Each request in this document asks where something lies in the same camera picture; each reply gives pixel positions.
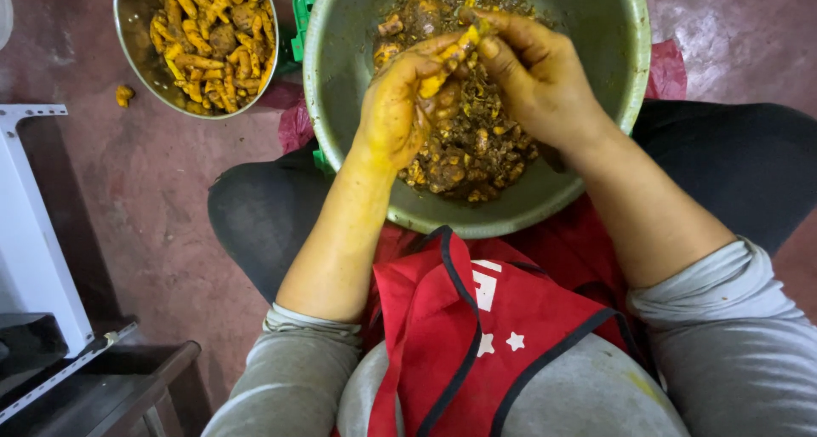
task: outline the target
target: red-brown floor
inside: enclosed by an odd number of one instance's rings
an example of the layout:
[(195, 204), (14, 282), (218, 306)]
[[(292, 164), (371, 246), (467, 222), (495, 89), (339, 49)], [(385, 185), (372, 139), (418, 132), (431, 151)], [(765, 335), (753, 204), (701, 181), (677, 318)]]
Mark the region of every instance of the red-brown floor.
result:
[[(280, 112), (223, 122), (181, 116), (131, 71), (111, 0), (13, 1), (0, 102), (67, 105), (69, 116), (53, 119), (122, 312), (138, 316), (150, 342), (199, 341), (211, 403), (221, 404), (266, 303), (212, 235), (208, 187), (232, 165), (280, 156)], [(648, 0), (654, 40), (675, 37), (683, 50), (690, 99), (777, 102), (817, 115), (813, 1)], [(137, 91), (127, 110), (114, 101), (122, 83)], [(774, 261), (813, 316), (815, 256), (812, 214)]]

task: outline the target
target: fingernail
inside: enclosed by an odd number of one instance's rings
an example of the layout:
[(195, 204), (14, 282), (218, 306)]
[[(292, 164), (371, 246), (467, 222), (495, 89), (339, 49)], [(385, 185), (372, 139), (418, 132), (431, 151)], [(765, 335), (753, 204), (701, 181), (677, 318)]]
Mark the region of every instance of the fingernail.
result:
[(480, 54), (489, 59), (493, 59), (499, 55), (499, 44), (492, 38), (483, 38), (477, 47), (480, 50)]

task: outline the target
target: thigh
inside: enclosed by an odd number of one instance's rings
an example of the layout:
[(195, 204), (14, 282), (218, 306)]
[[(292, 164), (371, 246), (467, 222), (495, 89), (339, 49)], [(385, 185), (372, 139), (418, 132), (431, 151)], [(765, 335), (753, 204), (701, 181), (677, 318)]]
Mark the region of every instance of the thigh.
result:
[(770, 254), (817, 204), (817, 121), (800, 111), (647, 101), (633, 139), (695, 201)]
[(210, 188), (210, 224), (227, 254), (272, 304), (332, 185), (315, 141), (271, 162), (241, 164)]

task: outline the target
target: gray shirt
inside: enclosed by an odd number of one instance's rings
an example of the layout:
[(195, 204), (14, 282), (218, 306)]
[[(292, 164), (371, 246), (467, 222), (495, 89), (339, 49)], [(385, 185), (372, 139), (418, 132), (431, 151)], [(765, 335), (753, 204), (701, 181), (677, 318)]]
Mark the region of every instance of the gray shirt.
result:
[[(817, 329), (781, 287), (740, 240), (631, 291), (663, 386), (590, 335), (526, 385), (503, 435), (817, 435)], [(380, 345), (359, 361), (359, 329), (273, 306), (204, 435), (366, 435), (388, 359)]]

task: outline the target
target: metal bowl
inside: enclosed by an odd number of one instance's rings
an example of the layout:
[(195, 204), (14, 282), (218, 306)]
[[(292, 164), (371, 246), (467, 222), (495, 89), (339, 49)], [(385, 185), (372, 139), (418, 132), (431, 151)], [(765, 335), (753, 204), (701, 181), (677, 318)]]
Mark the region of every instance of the metal bowl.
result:
[[(373, 33), (395, 0), (317, 0), (306, 34), (304, 89), (314, 133), (337, 171), (360, 123), (363, 93), (373, 74)], [(593, 92), (629, 133), (646, 90), (650, 30), (645, 0), (528, 0), (573, 40)], [(584, 192), (575, 174), (530, 165), (496, 201), (451, 202), (398, 181), (388, 218), (429, 233), (450, 225), (465, 238), (495, 237), (546, 219)]]
[[(279, 33), (278, 14), (275, 13), (275, 6), (272, 0), (270, 0), (270, 5), (272, 6), (272, 18), (275, 24), (275, 39), (278, 44), (275, 49), (275, 59), (272, 66), (272, 71), (275, 72), (282, 51), (281, 44), (283, 40), (281, 40)], [(225, 118), (234, 117), (252, 107), (270, 85), (272, 75), (270, 75), (270, 78), (260, 91), (260, 94), (258, 94), (252, 102), (248, 103), (247, 106), (240, 108), (234, 113), (206, 117), (190, 113), (185, 109), (185, 102), (189, 100), (189, 97), (187, 97), (187, 94), (185, 94), (180, 87), (173, 84), (175, 78), (173, 78), (173, 75), (165, 66), (159, 63), (159, 55), (150, 42), (150, 21), (156, 11), (161, 8), (162, 5), (158, 0), (114, 0), (114, 20), (116, 21), (116, 32), (117, 35), (119, 35), (119, 42), (122, 44), (122, 50), (125, 52), (125, 57), (128, 58), (128, 63), (133, 67), (133, 70), (137, 73), (139, 79), (142, 80), (142, 83), (145, 83), (145, 86), (170, 108), (191, 117), (205, 120), (223, 120)]]

